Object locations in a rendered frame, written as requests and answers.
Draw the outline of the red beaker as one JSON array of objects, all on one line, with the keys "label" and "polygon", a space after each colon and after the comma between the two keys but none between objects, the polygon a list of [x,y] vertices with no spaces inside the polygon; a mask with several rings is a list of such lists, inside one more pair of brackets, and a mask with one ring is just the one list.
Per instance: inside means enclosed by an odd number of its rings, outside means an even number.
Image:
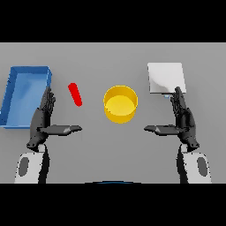
[{"label": "red beaker", "polygon": [[76,83],[70,83],[68,85],[68,89],[70,91],[70,94],[72,96],[72,99],[74,100],[74,104],[78,107],[82,106],[82,100],[79,93],[79,89]]}]

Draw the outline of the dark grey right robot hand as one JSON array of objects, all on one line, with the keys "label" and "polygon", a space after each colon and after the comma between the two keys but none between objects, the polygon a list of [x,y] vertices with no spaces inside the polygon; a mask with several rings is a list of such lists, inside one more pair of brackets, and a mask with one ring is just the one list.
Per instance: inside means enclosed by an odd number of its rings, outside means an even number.
[{"label": "dark grey right robot hand", "polygon": [[175,135],[182,144],[187,145],[187,151],[192,152],[200,147],[196,139],[196,124],[192,111],[186,106],[185,97],[180,87],[170,97],[175,123],[168,125],[147,125],[144,130],[158,136]]}]

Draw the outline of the yellow bowl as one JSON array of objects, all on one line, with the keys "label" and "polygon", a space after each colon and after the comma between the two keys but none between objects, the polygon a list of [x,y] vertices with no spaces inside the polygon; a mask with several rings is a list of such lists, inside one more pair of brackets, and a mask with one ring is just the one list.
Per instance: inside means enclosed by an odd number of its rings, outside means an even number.
[{"label": "yellow bowl", "polygon": [[106,118],[115,124],[125,124],[132,120],[138,107],[138,96],[125,85],[111,87],[103,97]]}]

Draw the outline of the blue tray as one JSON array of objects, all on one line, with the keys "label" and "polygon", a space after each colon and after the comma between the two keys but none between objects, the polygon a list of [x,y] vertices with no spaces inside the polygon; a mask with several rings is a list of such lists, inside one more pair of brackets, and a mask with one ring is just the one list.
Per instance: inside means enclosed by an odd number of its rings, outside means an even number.
[{"label": "blue tray", "polygon": [[51,86],[48,66],[12,66],[5,88],[0,127],[29,129],[46,87]]}]

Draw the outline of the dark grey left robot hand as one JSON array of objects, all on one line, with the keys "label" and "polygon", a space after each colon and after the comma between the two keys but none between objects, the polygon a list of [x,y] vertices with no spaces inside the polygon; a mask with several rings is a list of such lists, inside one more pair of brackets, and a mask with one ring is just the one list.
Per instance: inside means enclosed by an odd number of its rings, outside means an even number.
[{"label": "dark grey left robot hand", "polygon": [[45,143],[49,135],[68,136],[73,132],[81,132],[79,125],[57,125],[51,124],[50,119],[53,113],[56,97],[50,87],[46,87],[41,98],[40,106],[35,110],[30,124],[30,140],[26,147],[34,152],[38,146]]}]

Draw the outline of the pale square measuring scale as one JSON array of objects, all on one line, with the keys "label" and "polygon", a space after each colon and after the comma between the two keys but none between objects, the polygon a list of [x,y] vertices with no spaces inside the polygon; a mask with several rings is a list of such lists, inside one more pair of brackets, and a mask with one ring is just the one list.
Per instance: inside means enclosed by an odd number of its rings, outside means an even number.
[{"label": "pale square measuring scale", "polygon": [[170,95],[180,87],[186,93],[185,77],[181,63],[148,63],[149,92]]}]

